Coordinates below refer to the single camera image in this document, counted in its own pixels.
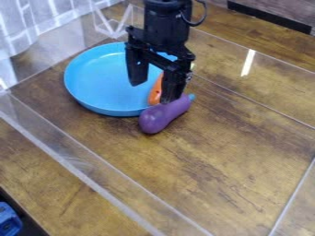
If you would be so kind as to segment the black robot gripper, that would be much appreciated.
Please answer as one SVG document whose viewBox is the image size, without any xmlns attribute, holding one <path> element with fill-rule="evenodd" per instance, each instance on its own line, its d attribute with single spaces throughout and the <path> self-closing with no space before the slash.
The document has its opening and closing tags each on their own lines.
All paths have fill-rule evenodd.
<svg viewBox="0 0 315 236">
<path fill-rule="evenodd" d="M 135 87 L 149 80 L 149 51 L 175 55 L 181 60 L 195 59 L 186 48 L 193 0 L 145 0 L 145 28 L 127 27 L 126 63 L 130 83 Z M 182 97 L 193 71 L 170 67 L 165 70 L 162 80 L 161 102 L 169 104 Z"/>
</svg>

